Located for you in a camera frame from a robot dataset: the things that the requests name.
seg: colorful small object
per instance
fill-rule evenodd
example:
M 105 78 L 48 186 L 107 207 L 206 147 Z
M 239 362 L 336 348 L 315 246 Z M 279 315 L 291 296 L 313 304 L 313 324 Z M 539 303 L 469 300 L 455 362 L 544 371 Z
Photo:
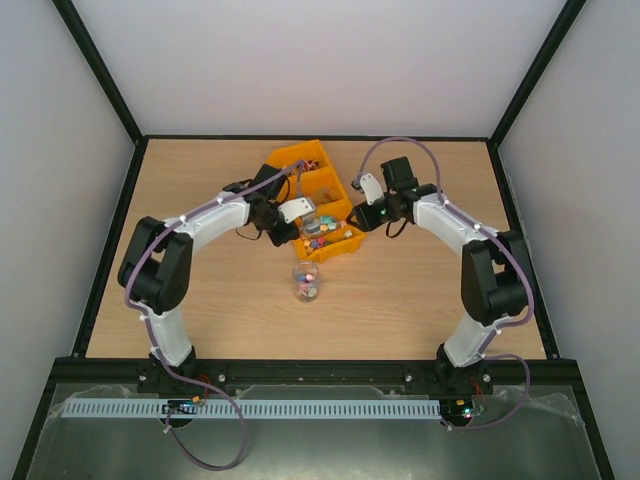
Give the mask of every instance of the colorful small object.
M 302 261 L 293 267 L 293 293 L 302 302 L 310 302 L 318 295 L 318 267 Z

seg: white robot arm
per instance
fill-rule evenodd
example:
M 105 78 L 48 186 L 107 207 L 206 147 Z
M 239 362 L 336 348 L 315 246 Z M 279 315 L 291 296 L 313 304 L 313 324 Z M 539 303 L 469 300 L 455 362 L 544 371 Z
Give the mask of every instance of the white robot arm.
M 273 172 L 271 167 L 264 166 L 256 178 L 262 179 Z M 180 306 L 189 284 L 192 256 L 223 233 L 249 222 L 259 230 L 267 231 L 276 246 L 282 245 L 299 235 L 298 228 L 292 222 L 315 211 L 313 203 L 304 197 L 282 204 L 276 202 L 275 196 L 280 188 L 276 187 L 243 198 L 234 193 L 246 187 L 232 184 L 215 197 L 218 205 L 214 208 L 204 209 L 189 218 L 182 216 L 158 221 L 146 217 L 138 222 L 118 273 L 118 281 L 122 286 L 127 284 L 142 253 L 158 233 L 182 222 L 161 243 L 160 249 L 164 252 L 162 260 L 148 259 L 132 288 L 134 303 L 144 304 L 149 309 L 154 337 L 169 365 L 181 365 L 194 350 L 187 337 Z M 224 201 L 231 196 L 237 198 Z
M 508 248 L 530 278 L 524 239 L 515 231 L 501 233 L 481 226 L 454 207 L 435 186 L 418 185 L 406 157 L 385 162 L 381 168 L 387 192 L 373 175 L 362 175 L 354 186 L 365 194 L 366 201 L 353 209 L 347 221 L 360 230 L 371 231 L 384 223 L 404 220 L 429 230 L 462 258 L 465 313 L 438 357 L 445 357 L 451 370 L 472 366 L 482 359 L 501 327 L 513 322 L 513 316 L 527 305 L 524 286 L 488 235 Z M 504 270 L 495 272 L 494 263 L 504 265 Z

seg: purple cable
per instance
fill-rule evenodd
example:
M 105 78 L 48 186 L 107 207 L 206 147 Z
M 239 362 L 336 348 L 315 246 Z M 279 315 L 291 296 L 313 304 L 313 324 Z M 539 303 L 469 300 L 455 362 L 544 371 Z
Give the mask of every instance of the purple cable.
M 184 219 L 185 219 L 185 221 L 189 220 L 189 219 L 191 219 L 191 218 L 195 217 L 196 215 L 199 215 L 199 214 L 201 214 L 203 212 L 206 212 L 206 211 L 211 210 L 211 209 L 218 208 L 219 206 L 224 205 L 225 203 L 232 202 L 233 200 L 236 200 L 236 199 L 238 199 L 240 197 L 244 197 L 245 195 L 248 195 L 249 193 L 255 192 L 256 190 L 264 187 L 265 185 L 268 185 L 269 183 L 275 181 L 277 178 L 288 174 L 289 172 L 293 171 L 296 168 L 298 169 L 298 182 L 297 182 L 296 188 L 299 190 L 300 189 L 300 170 L 302 169 L 302 165 L 303 164 L 304 164 L 304 161 L 300 160 L 300 161 L 294 163 L 293 165 L 290 165 L 289 167 L 282 169 L 281 171 L 279 171 L 275 175 L 272 175 L 271 177 L 269 177 L 265 181 L 260 182 L 259 184 L 254 185 L 251 188 L 243 190 L 240 193 L 235 193 L 233 195 L 229 195 L 228 197 L 222 198 L 220 201 L 218 201 L 218 199 L 215 199 L 215 200 L 212 200 L 211 202 L 207 202 L 204 205 L 201 205 L 201 206 L 191 210 L 189 213 L 187 213 L 184 216 Z M 242 443 L 240 445 L 240 449 L 238 450 L 238 454 L 236 455 L 236 457 L 230 463 L 228 463 L 227 465 L 222 465 L 222 466 L 210 465 L 208 463 L 205 463 L 202 460 L 199 460 L 198 458 L 194 457 L 187 450 L 187 448 L 184 446 L 184 444 L 180 441 L 180 439 L 178 438 L 176 433 L 171 428 L 170 419 L 171 419 L 171 414 L 173 413 L 173 411 L 170 411 L 169 414 L 167 415 L 167 418 L 165 419 L 165 425 L 167 426 L 168 431 L 171 433 L 171 435 L 173 436 L 175 441 L 178 443 L 178 446 L 180 447 L 180 450 L 185 455 L 185 457 L 187 457 L 187 459 L 189 459 L 192 463 L 194 463 L 195 465 L 197 465 L 200 468 L 203 468 L 203 469 L 209 470 L 209 471 L 218 472 L 218 471 L 223 471 L 223 470 L 229 470 L 229 469 L 235 467 L 236 465 L 238 465 L 242 461 L 242 458 L 244 457 L 244 454 L 245 454 L 245 452 L 247 450 L 249 431 L 247 429 L 245 418 L 242 415 L 242 410 L 240 410 L 240 407 L 238 406 L 238 404 L 229 395 L 227 395 L 223 390 L 219 389 L 218 387 L 215 387 L 215 386 L 210 385 L 208 383 L 200 382 L 198 380 L 194 380 L 192 378 L 184 377 L 184 376 L 182 376 L 180 374 L 175 373 L 171 369 L 167 358 L 164 356 L 164 353 L 162 352 L 162 350 L 160 349 L 160 346 L 158 345 L 158 339 L 156 338 L 155 334 L 153 333 L 153 327 L 151 325 L 151 319 L 149 317 L 150 309 L 148 307 L 146 307 L 146 306 L 143 306 L 143 305 L 137 305 L 137 304 L 135 304 L 134 302 L 131 301 L 131 290 L 133 288 L 133 284 L 135 283 L 136 278 L 140 274 L 140 270 L 142 269 L 142 266 L 147 261 L 147 259 L 151 256 L 152 252 L 160 244 L 160 242 L 162 242 L 172 231 L 174 231 L 180 225 L 182 225 L 182 220 L 175 221 L 174 223 L 169 225 L 167 228 L 165 228 L 162 232 L 160 232 L 160 234 L 158 234 L 158 236 L 155 239 L 153 239 L 153 241 L 149 244 L 147 249 L 144 251 L 144 253 L 140 257 L 140 260 L 138 260 L 138 263 L 133 268 L 133 272 L 131 272 L 131 276 L 129 277 L 129 280 L 127 281 L 127 285 L 125 287 L 125 292 L 124 292 L 124 303 L 129 308 L 132 308 L 134 310 L 138 310 L 142 314 L 141 318 L 144 319 L 145 326 L 147 328 L 147 333 L 149 335 L 149 340 L 151 341 L 152 350 L 153 350 L 153 352 L 156 353 L 158 359 L 160 360 L 160 363 L 162 364 L 164 369 L 167 371 L 167 373 L 171 377 L 175 378 L 176 380 L 185 382 L 185 383 L 190 383 L 192 385 L 196 385 L 196 386 L 211 390 L 212 392 L 220 395 L 222 398 L 224 398 L 226 401 L 228 401 L 231 404 L 231 406 L 233 407 L 233 409 L 236 411 L 236 413 L 238 414 L 238 420 L 240 421 L 240 426 L 242 428 Z
M 382 140 L 378 140 L 376 143 L 374 143 L 369 149 L 369 151 L 367 152 L 367 154 L 364 156 L 364 159 L 362 160 L 362 165 L 360 165 L 360 170 L 358 170 L 358 174 L 356 175 L 356 178 L 354 178 L 355 183 L 360 182 L 360 178 L 362 178 L 362 175 L 364 174 L 364 167 L 367 165 L 367 162 L 369 161 L 369 157 L 374 152 L 374 150 L 378 148 L 380 145 L 382 145 L 383 143 L 388 143 L 388 142 L 413 143 L 414 145 L 417 145 L 418 147 L 420 147 L 427 155 L 429 155 L 429 157 L 431 158 L 431 162 L 433 162 L 433 168 L 436 171 L 436 193 L 438 194 L 438 200 L 444 203 L 444 197 L 442 196 L 442 182 L 440 181 L 440 165 L 438 164 L 438 160 L 436 160 L 436 156 L 426 145 L 416 140 L 415 138 L 411 138 L 411 137 L 387 137 L 387 138 L 383 138 Z
M 482 233 L 485 237 L 487 237 L 496 247 L 498 247 L 498 250 L 500 250 L 500 252 L 506 257 L 507 261 L 511 264 L 511 266 L 513 267 L 513 269 L 516 272 L 516 275 L 518 276 L 518 279 L 522 282 L 522 285 L 524 286 L 524 290 L 526 292 L 527 295 L 527 313 L 525 314 L 524 318 L 522 318 L 522 320 L 517 320 L 514 322 L 509 322 L 509 323 L 505 323 L 503 325 L 500 326 L 500 328 L 502 327 L 517 327 L 518 325 L 524 325 L 525 323 L 529 322 L 529 320 L 531 320 L 531 318 L 533 318 L 533 314 L 534 314 L 534 299 L 533 299 L 533 290 L 531 289 L 531 285 L 529 284 L 529 280 L 527 280 L 527 276 L 524 274 L 524 271 L 522 270 L 522 267 L 520 267 L 520 265 L 518 264 L 518 262 L 516 261 L 516 259 L 513 257 L 513 255 L 511 255 L 511 252 L 507 249 L 507 247 L 505 247 L 502 242 L 500 242 L 500 240 L 498 240 L 495 236 L 493 236 L 493 234 L 491 234 L 490 232 L 488 232 L 485 228 L 482 227 L 482 225 L 478 222 L 476 222 L 473 218 L 469 217 L 467 214 L 465 214 L 462 210 L 460 210 L 458 207 L 456 207 L 453 203 L 451 203 L 450 201 L 445 201 L 444 195 L 442 194 L 442 181 L 440 178 L 440 165 L 438 164 L 438 160 L 436 159 L 436 156 L 433 154 L 433 152 L 426 146 L 424 145 L 422 142 L 416 140 L 415 138 L 411 138 L 411 137 L 387 137 L 387 138 L 383 138 L 382 140 L 377 141 L 376 143 L 374 143 L 371 148 L 369 149 L 369 151 L 367 152 L 367 154 L 365 155 L 364 159 L 362 160 L 362 165 L 360 165 L 360 170 L 358 170 L 358 174 L 356 175 L 355 181 L 359 182 L 360 178 L 363 175 L 364 172 L 364 168 L 367 165 L 367 162 L 369 161 L 369 157 L 371 156 L 371 154 L 374 152 L 374 150 L 376 148 L 378 148 L 380 145 L 382 145 L 383 143 L 387 143 L 387 142 L 410 142 L 413 143 L 414 145 L 419 146 L 423 151 L 425 151 L 427 153 L 427 155 L 429 155 L 429 158 L 431 158 L 431 162 L 433 163 L 433 167 L 436 171 L 436 192 L 438 195 L 438 200 L 440 201 L 440 203 L 442 203 L 444 205 L 444 208 L 449 210 L 453 215 L 455 215 L 458 219 L 460 219 L 463 223 L 469 225 L 472 228 L 476 228 L 476 225 L 478 226 L 478 232 Z M 491 341 L 495 338 L 496 336 L 496 330 L 492 330 L 489 335 L 487 335 L 487 338 L 482 342 L 482 344 L 480 345 L 479 348 L 479 353 L 483 354 L 484 351 L 487 349 L 487 347 L 489 346 L 489 344 L 491 343 Z
M 515 358 L 520 363 L 522 363 L 522 366 L 524 367 L 524 389 L 522 390 L 522 396 L 520 397 L 520 400 L 518 401 L 516 406 L 513 407 L 513 409 L 504 417 L 494 420 L 493 422 L 485 423 L 483 425 L 467 425 L 466 427 L 456 427 L 454 425 L 451 425 L 450 423 L 445 422 L 443 419 L 443 423 L 444 425 L 446 425 L 447 430 L 466 432 L 469 430 L 484 430 L 485 428 L 495 427 L 513 417 L 516 412 L 520 410 L 522 405 L 524 405 L 524 402 L 529 397 L 529 387 L 531 386 L 531 371 L 529 370 L 529 365 L 527 365 L 527 362 L 522 357 L 519 357 L 518 355 L 513 353 L 503 353 L 501 355 L 495 355 L 493 357 L 485 357 L 485 360 L 502 360 L 504 358 Z

